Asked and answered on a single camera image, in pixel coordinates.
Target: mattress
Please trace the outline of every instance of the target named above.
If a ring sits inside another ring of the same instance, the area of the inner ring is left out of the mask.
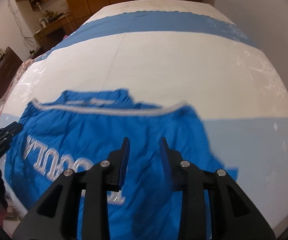
[[[288,92],[230,19],[210,5],[179,0],[104,7],[28,68],[0,127],[18,121],[33,98],[118,88],[135,101],[191,104],[214,155],[238,168],[237,183],[276,232],[287,227]]]

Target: electrical cable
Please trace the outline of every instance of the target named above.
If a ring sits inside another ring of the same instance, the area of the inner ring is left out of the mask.
[[[74,29],[73,29],[73,27],[71,26],[71,21],[68,19],[68,15],[66,14],[66,18],[67,18],[67,20],[68,20],[68,22],[69,22],[69,25],[70,25],[70,27],[71,27],[71,30],[74,32]]]
[[[16,13],[19,11],[18,5],[17,5],[17,11],[14,11],[14,8],[13,8],[10,0],[8,0],[8,9],[9,9],[10,13],[14,16],[15,22],[16,22],[16,24],[17,24],[17,26],[21,32],[21,35],[24,38],[24,41],[23,41],[24,45],[26,46],[26,48],[28,48],[30,50],[30,48],[28,46],[31,46],[31,47],[35,46],[34,38],[33,37],[27,37],[23,33],[21,22],[16,15]]]

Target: metal screw head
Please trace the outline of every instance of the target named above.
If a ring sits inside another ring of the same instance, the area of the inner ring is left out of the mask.
[[[219,170],[217,170],[217,174],[222,177],[222,176],[226,175],[226,171],[222,170],[222,169],[219,169]]]
[[[68,177],[71,176],[73,174],[73,170],[71,169],[67,169],[63,172],[64,176]]]
[[[187,168],[187,167],[190,165],[190,162],[189,162],[189,161],[181,161],[181,162],[180,162],[180,165],[181,165],[183,168]]]
[[[104,160],[104,161],[101,161],[100,164],[101,164],[102,167],[107,167],[107,166],[110,165],[110,162],[108,160]]]

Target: white waistband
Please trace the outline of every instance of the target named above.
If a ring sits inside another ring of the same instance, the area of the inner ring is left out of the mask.
[[[39,110],[64,110],[81,114],[104,114],[104,115],[118,115],[118,116],[160,116],[172,113],[184,106],[187,103],[182,102],[174,106],[151,109],[117,109],[117,108],[103,108],[103,107],[87,107],[87,106],[70,106],[70,105],[52,105],[44,106],[37,99],[32,99],[31,103]]]

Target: blue stripe on bedsheet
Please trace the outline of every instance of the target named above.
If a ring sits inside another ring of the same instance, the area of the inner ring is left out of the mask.
[[[247,35],[235,24],[190,12],[138,11],[105,17],[82,25],[36,61],[48,57],[56,49],[120,33],[174,31],[207,33],[254,46]]]

